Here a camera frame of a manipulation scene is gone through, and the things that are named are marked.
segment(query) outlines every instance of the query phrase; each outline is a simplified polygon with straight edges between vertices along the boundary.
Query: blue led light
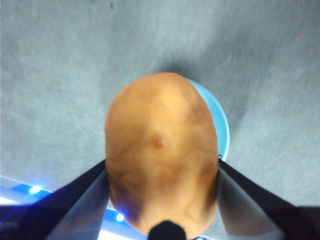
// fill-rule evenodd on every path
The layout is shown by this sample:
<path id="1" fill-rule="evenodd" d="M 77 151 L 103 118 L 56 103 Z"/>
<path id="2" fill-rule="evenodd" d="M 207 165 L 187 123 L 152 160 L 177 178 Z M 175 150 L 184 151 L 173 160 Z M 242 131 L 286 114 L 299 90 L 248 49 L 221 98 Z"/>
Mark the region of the blue led light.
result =
<path id="1" fill-rule="evenodd" d="M 122 222 L 125 219 L 125 216 L 123 216 L 121 213 L 118 213 L 116 216 L 116 220 L 118 222 Z"/>
<path id="2" fill-rule="evenodd" d="M 37 194 L 42 190 L 42 187 L 40 186 L 33 186 L 32 188 L 29 189 L 29 194 Z"/>

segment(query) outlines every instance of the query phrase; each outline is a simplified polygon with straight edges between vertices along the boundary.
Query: potato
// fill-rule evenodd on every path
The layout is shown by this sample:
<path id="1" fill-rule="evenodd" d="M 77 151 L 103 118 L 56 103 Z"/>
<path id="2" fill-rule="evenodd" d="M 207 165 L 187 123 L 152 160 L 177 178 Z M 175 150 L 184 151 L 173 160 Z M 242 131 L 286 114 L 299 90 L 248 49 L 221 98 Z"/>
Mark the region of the potato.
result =
<path id="1" fill-rule="evenodd" d="M 183 76 L 141 77 L 113 99 L 105 119 L 110 200 L 148 235 L 162 221 L 200 235 L 217 208 L 217 134 L 211 113 Z"/>

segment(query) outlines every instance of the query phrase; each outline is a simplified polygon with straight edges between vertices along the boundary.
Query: light blue bowl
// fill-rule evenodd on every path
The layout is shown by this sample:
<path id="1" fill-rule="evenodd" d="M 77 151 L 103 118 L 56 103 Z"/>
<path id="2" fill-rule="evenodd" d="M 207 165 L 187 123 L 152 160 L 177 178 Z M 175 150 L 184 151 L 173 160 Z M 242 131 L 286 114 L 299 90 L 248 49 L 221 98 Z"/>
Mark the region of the light blue bowl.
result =
<path id="1" fill-rule="evenodd" d="M 221 160 L 226 161 L 230 144 L 229 124 L 226 114 L 218 100 L 204 86 L 191 79 L 188 80 L 201 95 L 211 112 L 218 138 L 218 154 L 222 155 Z"/>

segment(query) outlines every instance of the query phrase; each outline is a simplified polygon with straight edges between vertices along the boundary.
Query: white surface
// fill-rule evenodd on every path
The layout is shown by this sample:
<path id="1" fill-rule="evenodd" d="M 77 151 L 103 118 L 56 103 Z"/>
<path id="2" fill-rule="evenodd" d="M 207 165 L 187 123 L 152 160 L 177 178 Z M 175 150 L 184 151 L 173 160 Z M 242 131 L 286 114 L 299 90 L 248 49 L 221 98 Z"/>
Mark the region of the white surface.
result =
<path id="1" fill-rule="evenodd" d="M 101 230 L 97 240 L 134 240 L 134 239 L 120 236 L 109 231 Z"/>
<path id="2" fill-rule="evenodd" d="M 0 196 L 0 206 L 1 205 L 16 205 L 18 204 L 17 201 L 13 201 L 13 200 L 10 200 L 8 198 L 5 198 L 3 196 Z"/>

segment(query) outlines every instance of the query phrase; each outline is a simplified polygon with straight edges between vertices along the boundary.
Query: black object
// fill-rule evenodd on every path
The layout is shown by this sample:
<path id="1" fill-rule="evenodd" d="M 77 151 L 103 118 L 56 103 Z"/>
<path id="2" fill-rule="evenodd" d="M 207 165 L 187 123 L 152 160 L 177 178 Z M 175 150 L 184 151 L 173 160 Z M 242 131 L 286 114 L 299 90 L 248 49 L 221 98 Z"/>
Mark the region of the black object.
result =
<path id="1" fill-rule="evenodd" d="M 179 225 L 163 221 L 151 229 L 148 240 L 186 240 L 186 233 Z"/>

